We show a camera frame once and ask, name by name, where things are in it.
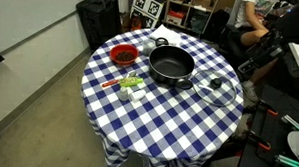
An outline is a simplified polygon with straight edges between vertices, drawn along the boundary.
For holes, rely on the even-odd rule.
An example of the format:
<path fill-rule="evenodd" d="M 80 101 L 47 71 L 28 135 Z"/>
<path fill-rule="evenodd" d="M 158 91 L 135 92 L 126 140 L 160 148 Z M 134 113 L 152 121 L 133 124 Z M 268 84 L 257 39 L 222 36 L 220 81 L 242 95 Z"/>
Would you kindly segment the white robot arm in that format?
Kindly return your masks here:
<path fill-rule="evenodd" d="M 250 27 L 252 31 L 240 36 L 241 44 L 250 49 L 276 47 L 277 44 L 269 39 L 271 34 L 277 37 L 278 42 L 299 44 L 299 0 L 294 1 L 298 4 L 275 20 L 273 27 L 268 29 L 262 21 L 275 6 L 273 0 L 242 0 L 235 25 L 237 28 Z"/>

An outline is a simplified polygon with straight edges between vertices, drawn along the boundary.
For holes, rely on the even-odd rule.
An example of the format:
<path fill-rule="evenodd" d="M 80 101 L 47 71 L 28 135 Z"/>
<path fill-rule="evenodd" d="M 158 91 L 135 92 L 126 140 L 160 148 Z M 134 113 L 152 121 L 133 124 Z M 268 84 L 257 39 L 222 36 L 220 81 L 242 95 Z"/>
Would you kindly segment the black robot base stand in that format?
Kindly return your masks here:
<path fill-rule="evenodd" d="M 299 100 L 266 85 L 237 167 L 299 167 Z"/>

